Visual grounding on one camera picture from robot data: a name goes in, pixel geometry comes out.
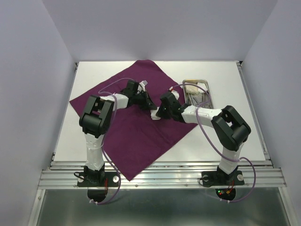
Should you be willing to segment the stainless steel instrument tray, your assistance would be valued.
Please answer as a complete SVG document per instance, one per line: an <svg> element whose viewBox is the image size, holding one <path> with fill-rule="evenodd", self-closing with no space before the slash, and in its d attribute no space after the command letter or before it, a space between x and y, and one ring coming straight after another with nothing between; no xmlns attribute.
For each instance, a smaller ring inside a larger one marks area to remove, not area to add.
<svg viewBox="0 0 301 226"><path fill-rule="evenodd" d="M195 84L197 85L198 82L205 83L207 86L207 90L204 90L202 88L198 88L199 93L197 95L189 94L186 92L185 86L182 86L183 92L184 92L184 99L185 103L191 104L194 106L200 105L203 108L209 108L213 109L214 105L211 100L210 96L210 89L209 89L209 84L206 80L197 80L197 79L186 79L182 81L183 84Z"/></svg>

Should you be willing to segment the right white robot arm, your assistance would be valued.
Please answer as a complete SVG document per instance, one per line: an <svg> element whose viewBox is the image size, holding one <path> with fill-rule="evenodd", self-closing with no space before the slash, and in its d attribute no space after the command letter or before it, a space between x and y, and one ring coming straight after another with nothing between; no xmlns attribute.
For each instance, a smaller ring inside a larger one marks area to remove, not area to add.
<svg viewBox="0 0 301 226"><path fill-rule="evenodd" d="M196 107L189 104L181 105L175 95L168 91L160 97L161 105L156 115L162 119L173 119L182 123L199 124L203 133L204 126L215 130L223 146L222 157L216 172L217 180L226 184L233 179L237 169L239 156L244 142L251 133L251 128L237 110L228 105L223 109Z"/></svg>

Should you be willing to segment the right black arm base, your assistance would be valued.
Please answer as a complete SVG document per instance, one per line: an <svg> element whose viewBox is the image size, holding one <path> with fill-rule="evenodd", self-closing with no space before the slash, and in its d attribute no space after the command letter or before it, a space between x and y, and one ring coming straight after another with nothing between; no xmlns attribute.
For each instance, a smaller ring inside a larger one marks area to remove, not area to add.
<svg viewBox="0 0 301 226"><path fill-rule="evenodd" d="M243 186L245 184L242 171L238 170L238 167L230 174L226 174L219 167L215 171L203 171L201 178L198 179L198 183L203 187Z"/></svg>

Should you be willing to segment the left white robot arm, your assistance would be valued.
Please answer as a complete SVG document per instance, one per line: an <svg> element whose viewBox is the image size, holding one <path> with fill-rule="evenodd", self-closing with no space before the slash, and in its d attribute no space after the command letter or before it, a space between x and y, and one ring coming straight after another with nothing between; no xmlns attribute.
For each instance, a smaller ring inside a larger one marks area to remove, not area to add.
<svg viewBox="0 0 301 226"><path fill-rule="evenodd" d="M147 84L146 80L141 82L129 80L119 93L104 91L107 96L91 95L88 98L79 125L85 134L87 148L84 173L88 174L88 180L93 185L98 186L104 182L103 139L109 130L112 114L132 105L151 112L157 110L146 90Z"/></svg>

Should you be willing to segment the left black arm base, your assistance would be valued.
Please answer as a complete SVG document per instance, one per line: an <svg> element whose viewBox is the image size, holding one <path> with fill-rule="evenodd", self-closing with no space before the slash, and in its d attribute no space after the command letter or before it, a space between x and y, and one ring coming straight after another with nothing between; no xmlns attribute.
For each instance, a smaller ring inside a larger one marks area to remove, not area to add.
<svg viewBox="0 0 301 226"><path fill-rule="evenodd" d="M82 172L74 172L78 187L118 187L120 179L117 172L106 172L105 167L100 170L92 170L87 166Z"/></svg>

